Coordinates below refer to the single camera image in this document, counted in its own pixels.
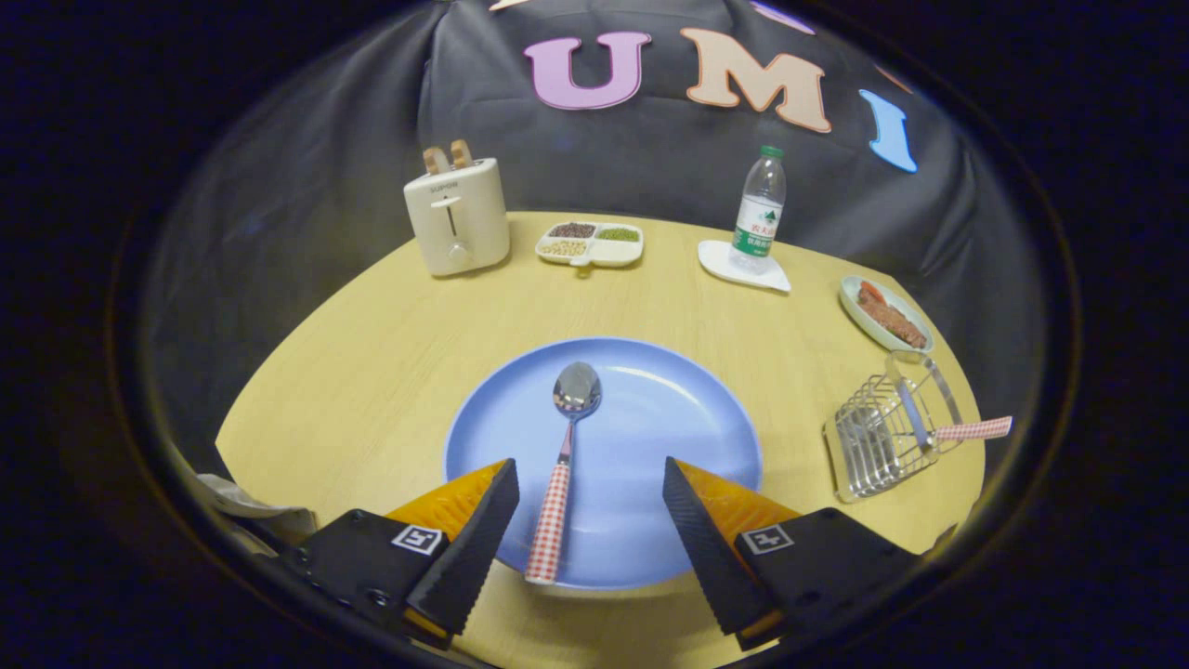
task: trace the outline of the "round table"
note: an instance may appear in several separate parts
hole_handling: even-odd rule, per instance
[[[351,509],[388,513],[443,482],[451,422],[492,372],[552,342],[609,336],[672,349],[725,384],[755,424],[760,492],[774,501],[801,513],[838,507],[916,554],[969,515],[982,490],[982,442],[874,498],[842,505],[833,496],[822,425],[887,356],[842,309],[839,282],[874,278],[924,313],[892,277],[778,242],[772,254],[793,286],[782,294],[702,267],[698,242],[729,240],[729,231],[562,212],[508,219],[511,252],[501,264],[435,278],[414,239],[295,328],[219,434],[237,484],[264,503],[307,507],[323,524]],[[636,225],[644,254],[587,270],[537,258],[536,240],[567,220]],[[930,327],[930,355],[963,418],[977,421],[965,375]],[[499,667],[704,668],[744,656],[718,630],[692,573],[587,594],[530,586],[498,562],[454,648]]]

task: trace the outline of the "water bottle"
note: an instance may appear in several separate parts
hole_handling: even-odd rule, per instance
[[[762,273],[767,267],[765,258],[780,225],[780,212],[785,208],[785,168],[780,164],[784,157],[780,149],[761,146],[760,159],[751,165],[743,184],[730,263],[750,273]]]

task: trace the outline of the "white coaster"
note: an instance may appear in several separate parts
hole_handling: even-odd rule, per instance
[[[706,271],[726,280],[759,285],[760,288],[775,288],[785,292],[793,289],[776,258],[772,255],[763,258],[766,269],[760,273],[750,273],[731,264],[730,250],[731,245],[726,241],[711,241],[709,239],[699,241],[698,260],[702,261],[702,266],[706,267]]]

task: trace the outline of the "white toaster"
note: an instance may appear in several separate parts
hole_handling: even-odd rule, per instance
[[[446,276],[508,255],[508,212],[495,158],[423,173],[404,187],[413,233],[429,273]]]

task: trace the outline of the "metal rack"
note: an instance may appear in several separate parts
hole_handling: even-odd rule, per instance
[[[952,424],[962,423],[937,365],[912,352],[893,352],[885,373],[868,378],[826,421],[822,433],[839,500],[855,503],[887,491],[961,444],[935,440],[937,427],[923,395],[930,384],[937,386]]]

